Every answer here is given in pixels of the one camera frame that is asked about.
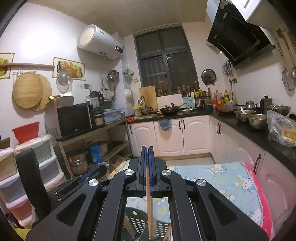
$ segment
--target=range hood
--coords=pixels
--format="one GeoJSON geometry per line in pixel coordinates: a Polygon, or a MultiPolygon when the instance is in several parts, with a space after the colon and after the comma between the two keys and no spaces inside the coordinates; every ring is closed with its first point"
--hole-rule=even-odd
{"type": "Polygon", "coordinates": [[[208,42],[223,52],[235,69],[276,48],[260,27],[247,23],[225,0],[219,3],[208,42]]]}

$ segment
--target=cabinet handle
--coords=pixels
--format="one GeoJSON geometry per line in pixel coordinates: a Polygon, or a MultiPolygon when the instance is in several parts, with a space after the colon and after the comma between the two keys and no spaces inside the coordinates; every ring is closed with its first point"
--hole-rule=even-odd
{"type": "Polygon", "coordinates": [[[259,156],[258,156],[258,158],[256,159],[256,162],[255,162],[255,166],[254,166],[254,169],[253,169],[253,173],[255,173],[255,175],[257,175],[256,169],[257,169],[258,161],[260,159],[261,159],[261,154],[259,154],[259,156]]]}

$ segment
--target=window frame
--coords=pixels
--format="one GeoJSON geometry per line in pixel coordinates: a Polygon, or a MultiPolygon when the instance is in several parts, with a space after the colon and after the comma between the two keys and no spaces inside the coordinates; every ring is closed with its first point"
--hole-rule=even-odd
{"type": "Polygon", "coordinates": [[[146,80],[146,77],[143,76],[144,73],[143,73],[143,71],[141,71],[141,61],[147,60],[147,59],[153,59],[155,57],[162,56],[163,62],[164,62],[164,66],[165,66],[165,71],[166,71],[166,77],[167,77],[168,87],[173,88],[172,81],[171,81],[171,76],[170,76],[170,70],[169,70],[169,67],[168,67],[168,61],[167,61],[166,56],[169,55],[169,54],[174,54],[174,53],[188,52],[189,53],[189,56],[192,59],[193,65],[194,65],[194,71],[195,71],[195,74],[196,74],[196,79],[197,79],[198,88],[199,88],[199,82],[198,82],[198,75],[197,75],[197,71],[196,71],[196,66],[195,66],[194,59],[193,59],[193,56],[192,56],[192,53],[191,53],[191,49],[190,49],[190,46],[189,46],[189,43],[188,43],[188,40],[187,40],[187,36],[185,34],[185,31],[184,31],[182,25],[177,25],[177,26],[175,25],[175,26],[172,26],[172,27],[162,26],[161,28],[157,28],[157,29],[154,29],[154,30],[151,30],[151,31],[145,31],[142,34],[137,34],[137,35],[134,34],[134,41],[135,41],[135,46],[136,46],[136,55],[137,55],[139,73],[140,73],[140,76],[141,76],[140,77],[140,82],[141,82],[141,86],[142,87],[145,87],[147,85],[144,85],[143,84],[143,80],[144,79],[146,80]],[[183,48],[180,47],[179,49],[174,50],[174,51],[165,51],[164,50],[164,46],[163,46],[163,42],[162,42],[162,39],[161,39],[161,36],[160,36],[160,31],[162,31],[162,30],[169,30],[169,29],[176,29],[176,28],[181,29],[181,31],[183,33],[183,36],[184,36],[184,39],[185,39],[185,42],[186,42],[186,47],[183,47],[183,48]],[[138,46],[137,38],[140,37],[140,36],[146,35],[146,34],[151,34],[151,33],[157,33],[158,34],[158,38],[160,40],[160,45],[161,45],[162,53],[161,54],[158,54],[158,55],[151,54],[151,55],[146,56],[144,58],[140,58],[139,46],[138,46]]]}

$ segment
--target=wok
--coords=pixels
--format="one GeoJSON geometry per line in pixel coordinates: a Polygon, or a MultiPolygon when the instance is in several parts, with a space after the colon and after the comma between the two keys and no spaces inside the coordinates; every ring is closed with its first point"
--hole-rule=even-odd
{"type": "Polygon", "coordinates": [[[174,106],[174,104],[172,104],[171,107],[161,108],[160,112],[164,115],[176,115],[182,105],[174,106]]]}

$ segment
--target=digital display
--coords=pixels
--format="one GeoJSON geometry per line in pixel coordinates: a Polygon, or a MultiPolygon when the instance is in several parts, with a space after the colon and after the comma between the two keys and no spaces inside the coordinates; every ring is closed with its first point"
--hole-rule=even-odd
{"type": "Polygon", "coordinates": [[[123,49],[118,46],[116,46],[115,50],[118,51],[119,53],[123,53],[123,49]]]}

